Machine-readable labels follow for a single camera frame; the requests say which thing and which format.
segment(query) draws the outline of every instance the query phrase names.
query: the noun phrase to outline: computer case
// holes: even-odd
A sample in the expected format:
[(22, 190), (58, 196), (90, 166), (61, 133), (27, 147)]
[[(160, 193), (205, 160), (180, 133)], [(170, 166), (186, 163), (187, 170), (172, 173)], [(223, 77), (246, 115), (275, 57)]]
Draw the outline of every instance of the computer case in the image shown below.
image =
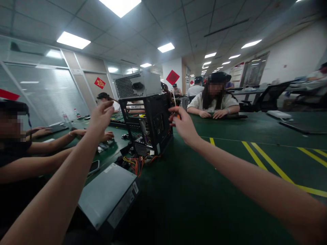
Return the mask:
[(161, 94), (160, 75), (139, 71), (114, 79), (118, 99), (137, 99)]
[(133, 110), (140, 110), (127, 108), (127, 103), (133, 100), (135, 101), (135, 99), (119, 100), (129, 138), (137, 154), (145, 156), (153, 151), (154, 155), (158, 156), (164, 152), (173, 138), (168, 111), (171, 101), (167, 94), (138, 98), (139, 102), (133, 105), (144, 105), (145, 113), (133, 114)]

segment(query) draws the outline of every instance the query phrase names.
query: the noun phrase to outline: ceiling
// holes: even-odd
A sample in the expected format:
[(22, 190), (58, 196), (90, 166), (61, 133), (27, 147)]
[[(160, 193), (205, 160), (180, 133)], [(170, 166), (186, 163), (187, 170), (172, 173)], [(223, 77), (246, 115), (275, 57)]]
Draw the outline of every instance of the ceiling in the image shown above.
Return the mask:
[[(119, 18), (99, 0), (0, 0), (0, 33), (116, 63), (154, 64), (148, 69), (159, 74), (163, 62), (182, 57), (191, 73), (199, 76), (204, 62), (212, 62), (206, 73), (210, 74), (230, 56), (241, 54), (225, 70), (320, 17), (314, 0), (295, 1), (142, 0)], [(63, 31), (91, 43), (83, 50), (57, 43)], [(241, 49), (258, 39), (263, 41)], [(157, 49), (169, 42), (174, 50), (161, 53)], [(213, 52), (217, 52), (215, 57), (204, 59)]]

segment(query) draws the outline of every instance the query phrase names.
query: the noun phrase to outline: office room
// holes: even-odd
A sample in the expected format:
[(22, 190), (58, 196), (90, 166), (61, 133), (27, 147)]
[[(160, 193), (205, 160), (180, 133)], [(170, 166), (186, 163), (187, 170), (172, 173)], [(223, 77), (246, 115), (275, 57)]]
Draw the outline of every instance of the office room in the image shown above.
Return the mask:
[(0, 245), (326, 243), (325, 1), (0, 13)]

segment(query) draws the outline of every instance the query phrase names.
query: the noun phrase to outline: yellow stripe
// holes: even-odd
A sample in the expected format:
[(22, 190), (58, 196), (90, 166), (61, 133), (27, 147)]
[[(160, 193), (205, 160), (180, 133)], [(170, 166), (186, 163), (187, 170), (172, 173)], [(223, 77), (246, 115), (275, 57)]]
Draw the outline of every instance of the yellow stripe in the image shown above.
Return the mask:
[(324, 160), (322, 160), (321, 158), (317, 157), (316, 155), (312, 154), (311, 152), (307, 151), (304, 148), (298, 147), (298, 149), (302, 152), (304, 152), (305, 154), (307, 154), (309, 157), (313, 158), (314, 160), (316, 160), (317, 162), (321, 163), (322, 165), (324, 165), (325, 167), (327, 167), (327, 162), (325, 162)]
[(297, 187), (299, 187), (300, 189), (302, 189), (308, 193), (315, 194), (317, 196), (327, 197), (327, 192), (325, 192), (325, 191), (320, 191), (320, 190), (312, 189), (312, 188), (301, 186), (301, 185), (297, 185)]
[(256, 162), (256, 164), (257, 164), (260, 168), (262, 168), (262, 169), (268, 171), (268, 169), (265, 167), (265, 165), (263, 165), (262, 161), (258, 158), (258, 156), (257, 156), (257, 155), (254, 153), (254, 151), (251, 149), (251, 147), (249, 146), (249, 144), (248, 144), (247, 142), (245, 142), (245, 141), (242, 141), (242, 143), (243, 143), (243, 145), (245, 146), (245, 148), (248, 150), (248, 152), (250, 153), (250, 155), (253, 157), (253, 159), (254, 159), (254, 161)]
[(327, 153), (325, 153), (325, 152), (323, 152), (323, 151), (321, 151), (321, 150), (317, 150), (317, 149), (313, 149), (313, 150), (314, 150), (315, 152), (317, 152), (317, 153), (323, 155), (324, 157), (327, 157)]
[(213, 138), (210, 138), (210, 143), (215, 146), (215, 142)]
[(294, 184), (294, 182), (283, 172), (283, 170), (281, 170), (277, 166), (277, 164), (275, 164), (274, 161), (271, 160), (271, 158), (268, 157), (268, 155), (256, 143), (251, 142), (251, 144), (261, 154), (261, 156), (263, 156), (263, 158), (266, 159), (266, 161), (274, 168), (274, 170), (280, 175), (280, 177), (282, 177), (284, 180)]

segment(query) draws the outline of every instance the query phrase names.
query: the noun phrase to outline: white shirt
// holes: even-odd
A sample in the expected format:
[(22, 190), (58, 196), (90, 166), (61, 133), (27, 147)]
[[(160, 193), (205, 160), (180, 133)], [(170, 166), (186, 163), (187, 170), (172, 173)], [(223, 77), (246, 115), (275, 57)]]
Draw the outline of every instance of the white shirt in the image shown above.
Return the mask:
[[(206, 111), (206, 112), (215, 112), (216, 104), (217, 104), (217, 100), (214, 99), (211, 103), (211, 106), (208, 109), (204, 110), (202, 93), (199, 93), (197, 96), (195, 96), (195, 98), (191, 101), (191, 103), (187, 106), (187, 108), (194, 107), (199, 110)], [(236, 101), (236, 99), (234, 99), (232, 97), (232, 95), (226, 94), (222, 99), (220, 109), (221, 110), (227, 109), (228, 107), (233, 106), (233, 105), (239, 105), (239, 104)]]
[(194, 85), (193, 87), (190, 87), (186, 93), (187, 97), (190, 96), (196, 96), (199, 93), (201, 93), (204, 90), (204, 87), (200, 86), (200, 85)]

